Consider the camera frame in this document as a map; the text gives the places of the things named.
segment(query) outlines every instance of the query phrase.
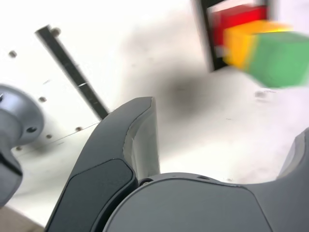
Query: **black frame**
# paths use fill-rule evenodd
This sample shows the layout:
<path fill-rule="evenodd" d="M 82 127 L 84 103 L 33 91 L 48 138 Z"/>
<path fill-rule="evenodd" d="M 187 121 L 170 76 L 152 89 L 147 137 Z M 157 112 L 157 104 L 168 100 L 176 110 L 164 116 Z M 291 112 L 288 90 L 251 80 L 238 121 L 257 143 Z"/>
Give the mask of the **black frame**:
<path fill-rule="evenodd" d="M 214 45 L 214 41 L 213 41 L 213 31 L 212 31 L 212 27 L 210 26 L 210 22 L 209 22 L 209 16 L 208 16 L 208 8 L 219 4 L 220 2 L 223 2 L 225 0 L 199 0 L 199 6 L 201 7 L 201 13 L 202 13 L 202 27 L 204 29 L 204 31 L 206 32 L 206 36 L 208 39 L 208 43 L 209 43 L 209 48 L 210 48 L 210 52 L 211 52 L 211 60 L 212 60 L 212 65 L 213 65 L 213 70 L 219 70 L 225 66 L 228 66 L 228 64 L 226 64 L 223 61 L 222 57 L 218 57 L 216 50 L 215 50 L 215 45 Z M 267 7 L 269 7 L 269 0 L 262 0 L 262 5 L 265 5 Z M 208 53 L 208 45 L 204 44 L 205 47 L 205 52 Z"/>

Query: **gray metal cylinder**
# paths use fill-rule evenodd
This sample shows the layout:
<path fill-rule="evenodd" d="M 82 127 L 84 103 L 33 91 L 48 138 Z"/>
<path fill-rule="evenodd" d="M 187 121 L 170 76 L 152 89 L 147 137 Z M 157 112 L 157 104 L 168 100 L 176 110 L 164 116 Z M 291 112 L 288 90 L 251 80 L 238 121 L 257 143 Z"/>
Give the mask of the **gray metal cylinder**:
<path fill-rule="evenodd" d="M 43 127 L 43 114 L 30 97 L 0 85 L 0 207 L 13 196 L 23 177 L 11 149 L 33 142 Z"/>

